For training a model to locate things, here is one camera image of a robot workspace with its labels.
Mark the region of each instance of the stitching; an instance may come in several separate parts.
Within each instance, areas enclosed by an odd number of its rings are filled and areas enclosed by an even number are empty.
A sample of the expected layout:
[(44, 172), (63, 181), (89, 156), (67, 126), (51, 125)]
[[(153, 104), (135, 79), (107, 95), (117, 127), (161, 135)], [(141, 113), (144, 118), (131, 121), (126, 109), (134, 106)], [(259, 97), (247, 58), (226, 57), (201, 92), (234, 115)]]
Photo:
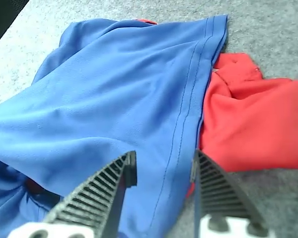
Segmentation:
[[(206, 26), (205, 26), (204, 38), (205, 38), (205, 36), (206, 36), (208, 20), (209, 20), (209, 19), (207, 18), (207, 19), (206, 19)], [(206, 42), (207, 42), (209, 39), (210, 39), (210, 37), (205, 41), (205, 43), (204, 43), (204, 45), (203, 45), (203, 49), (204, 49), (204, 46), (205, 46)], [(148, 229), (148, 231), (147, 231), (146, 237), (148, 237), (148, 233), (149, 233), (150, 229), (152, 228), (153, 220), (154, 220), (154, 218), (155, 218), (155, 213), (156, 213), (156, 210), (157, 210), (157, 207), (158, 207), (158, 203), (159, 203), (159, 201), (160, 201), (161, 194), (162, 194), (162, 191), (163, 191), (164, 182), (165, 182), (165, 177), (166, 177), (166, 173), (167, 173), (167, 170), (168, 170), (168, 167), (169, 167), (169, 164), (170, 164), (170, 159), (171, 159), (171, 155), (172, 155), (172, 151), (173, 151), (173, 140), (174, 140), (174, 136), (175, 136), (175, 131), (176, 131), (176, 128), (177, 128), (177, 125), (178, 125), (178, 121), (179, 121), (179, 117), (180, 117), (180, 115), (181, 115), (181, 111), (182, 111), (182, 105), (183, 105), (184, 93), (185, 93), (185, 90), (186, 90), (186, 87), (187, 87), (187, 82), (188, 82), (188, 77), (189, 77), (190, 67), (191, 67), (191, 64), (192, 64), (192, 58), (193, 58), (193, 55), (194, 55), (194, 53), (195, 53), (195, 50), (196, 50), (196, 48), (197, 48), (199, 42), (200, 42), (200, 41), (198, 41), (197, 44), (195, 45), (195, 47), (194, 47), (194, 49), (193, 49), (193, 53), (192, 53), (191, 59), (190, 59), (189, 70), (188, 70), (188, 73), (187, 73), (187, 76), (186, 76), (186, 84), (185, 84), (185, 87), (184, 87), (184, 90), (183, 90), (183, 93), (182, 93), (182, 98), (181, 98), (180, 112), (179, 112), (179, 114), (178, 114), (178, 116), (177, 116), (177, 120), (176, 120), (176, 123), (175, 123), (175, 127), (174, 127), (174, 131), (173, 131), (173, 135), (172, 135), (172, 143), (171, 143), (170, 155), (169, 155), (169, 158), (168, 158), (167, 166), (166, 166), (165, 171), (164, 171), (161, 190), (160, 190), (160, 193), (159, 193), (159, 196), (158, 196), (158, 200), (157, 200), (157, 203), (156, 203), (155, 208), (154, 208), (154, 211), (153, 211), (153, 216), (152, 216), (151, 223), (150, 223), (149, 229)], [(181, 133), (181, 140), (180, 140), (179, 154), (180, 154), (180, 151), (181, 151), (181, 144), (182, 144), (182, 139), (183, 139), (182, 136), (183, 136), (183, 128), (182, 128), (182, 133)], [(178, 166), (178, 162), (179, 162), (179, 154), (178, 154), (178, 158), (177, 158), (177, 164), (176, 164), (176, 167)], [(174, 182), (174, 178), (173, 178), (172, 183), (171, 183), (171, 190), (172, 190), (172, 187), (173, 187), (173, 186), (172, 186), (172, 185), (173, 185), (173, 182)]]
[[(195, 52), (195, 49), (196, 49), (197, 45), (198, 45), (198, 43), (197, 43), (197, 44), (195, 45), (195, 47), (194, 47), (193, 54), (194, 54), (194, 52)], [(182, 99), (181, 99), (181, 105), (180, 105), (180, 112), (179, 112), (179, 114), (178, 114), (178, 116), (177, 116), (177, 120), (176, 120), (176, 122), (175, 122), (175, 127), (174, 127), (174, 131), (173, 131), (173, 135), (172, 135), (172, 141), (174, 140), (175, 131), (176, 131), (176, 128), (177, 128), (177, 125), (178, 125), (178, 121), (179, 121), (179, 117), (180, 117), (180, 115), (181, 115), (181, 111), (182, 111), (184, 92), (185, 92), (185, 89), (186, 89), (186, 87), (187, 87), (187, 82), (188, 82), (189, 72), (190, 72), (190, 70), (188, 70), (188, 73), (187, 73), (187, 76), (186, 76), (186, 84), (185, 84), (185, 87), (184, 87), (184, 90), (183, 90), (183, 93), (182, 93)], [(155, 217), (155, 212), (156, 212), (156, 209), (157, 209), (157, 207), (158, 207), (158, 203), (159, 203), (159, 201), (160, 201), (160, 197), (161, 197), (161, 194), (162, 194), (162, 191), (163, 191), (164, 182), (165, 182), (165, 177), (166, 177), (166, 173), (167, 173), (167, 170), (168, 170), (168, 167), (169, 167), (169, 164), (170, 164), (170, 159), (171, 159), (172, 151), (173, 151), (173, 143), (171, 144), (170, 155), (169, 155), (169, 158), (168, 158), (167, 166), (166, 166), (165, 171), (164, 171), (161, 190), (160, 190), (160, 193), (159, 193), (159, 196), (158, 196), (158, 200), (157, 200), (157, 203), (156, 203), (155, 208), (154, 208), (154, 211), (153, 211), (153, 216), (152, 216), (152, 220), (151, 220), (151, 223), (150, 223), (149, 230), (152, 228), (153, 220), (154, 220), (154, 217)]]
[[(195, 73), (194, 82), (193, 82), (193, 88), (195, 87), (195, 84), (196, 84), (196, 82), (197, 82), (197, 76), (198, 76), (198, 72), (199, 72), (199, 69), (200, 69), (201, 56), (202, 56), (202, 54), (203, 54), (205, 45), (207, 44), (208, 40), (209, 40), (210, 38), (213, 37), (213, 32), (214, 32), (214, 21), (213, 21), (213, 31), (212, 31), (212, 35), (209, 36), (209, 37), (206, 39), (205, 43), (203, 44), (201, 53), (200, 53), (199, 62), (198, 62), (198, 67), (197, 67), (197, 70), (196, 70), (196, 73)], [(191, 105), (192, 95), (193, 95), (193, 90), (191, 91), (191, 94), (190, 94), (189, 105)], [(180, 149), (179, 149), (178, 159), (177, 159), (177, 163), (176, 163), (175, 168), (177, 168), (177, 167), (178, 167), (178, 164), (179, 164), (179, 158), (180, 158), (180, 153), (181, 153), (181, 146), (182, 146), (182, 141), (183, 141), (184, 124), (185, 124), (185, 122), (186, 122), (187, 117), (189, 116), (190, 110), (191, 110), (191, 106), (189, 107), (189, 110), (188, 110), (188, 112), (187, 112), (187, 115), (185, 116), (185, 119), (184, 119), (184, 121), (183, 121), (182, 132), (181, 132), (181, 140), (180, 140), (180, 146), (179, 146)], [(170, 192), (170, 194), (169, 194), (169, 196), (168, 196), (168, 200), (170, 199), (171, 194), (172, 194), (172, 188), (173, 188), (174, 180), (175, 180), (175, 176), (173, 176), (173, 180), (172, 180), (172, 183), (171, 183), (171, 192)]]

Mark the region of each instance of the red shirt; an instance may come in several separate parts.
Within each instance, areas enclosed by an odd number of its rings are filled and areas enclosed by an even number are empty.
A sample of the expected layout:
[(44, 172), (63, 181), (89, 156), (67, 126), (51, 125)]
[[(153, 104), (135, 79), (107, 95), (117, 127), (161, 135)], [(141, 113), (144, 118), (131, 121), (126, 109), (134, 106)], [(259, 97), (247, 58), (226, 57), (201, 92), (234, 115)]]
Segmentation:
[(221, 54), (215, 68), (200, 149), (227, 172), (298, 169), (298, 80), (264, 80), (246, 54)]

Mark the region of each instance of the carpet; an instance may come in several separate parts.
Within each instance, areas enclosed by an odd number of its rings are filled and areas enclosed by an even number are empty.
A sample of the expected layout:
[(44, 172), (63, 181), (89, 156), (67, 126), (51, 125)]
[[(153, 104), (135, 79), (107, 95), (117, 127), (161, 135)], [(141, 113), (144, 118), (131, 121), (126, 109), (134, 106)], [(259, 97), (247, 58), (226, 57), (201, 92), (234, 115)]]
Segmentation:
[[(298, 0), (30, 0), (0, 40), (0, 102), (30, 85), (72, 21), (188, 21), (222, 13), (229, 14), (227, 52), (249, 53), (266, 77), (298, 79)], [(279, 238), (298, 238), (298, 171), (233, 176)], [(193, 209), (190, 198), (168, 237), (193, 237)]]

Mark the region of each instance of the wrinkled cloth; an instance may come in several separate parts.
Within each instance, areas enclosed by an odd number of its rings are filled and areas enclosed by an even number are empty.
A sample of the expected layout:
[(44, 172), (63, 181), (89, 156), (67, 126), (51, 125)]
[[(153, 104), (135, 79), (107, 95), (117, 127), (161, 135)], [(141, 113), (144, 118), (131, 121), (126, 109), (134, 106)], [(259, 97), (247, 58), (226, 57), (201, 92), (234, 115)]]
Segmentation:
[(226, 21), (71, 24), (32, 85), (0, 104), (0, 238), (53, 206), (27, 190), (28, 178), (64, 197), (130, 150), (138, 186), (126, 193), (119, 232), (163, 237), (189, 187)]
[(249, 55), (220, 54), (203, 112), (199, 148), (227, 172), (298, 169), (298, 80), (267, 80)]

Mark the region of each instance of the blue shirt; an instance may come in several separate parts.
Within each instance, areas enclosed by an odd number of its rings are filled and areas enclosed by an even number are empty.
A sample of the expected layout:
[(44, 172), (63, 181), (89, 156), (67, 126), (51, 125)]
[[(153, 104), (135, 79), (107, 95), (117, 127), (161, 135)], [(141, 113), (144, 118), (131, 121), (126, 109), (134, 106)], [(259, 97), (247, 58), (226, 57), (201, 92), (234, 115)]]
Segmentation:
[(189, 187), (226, 20), (71, 24), (32, 85), (0, 104), (0, 238), (52, 206), (26, 190), (27, 177), (66, 196), (130, 150), (138, 186), (127, 190), (119, 231), (163, 237)]

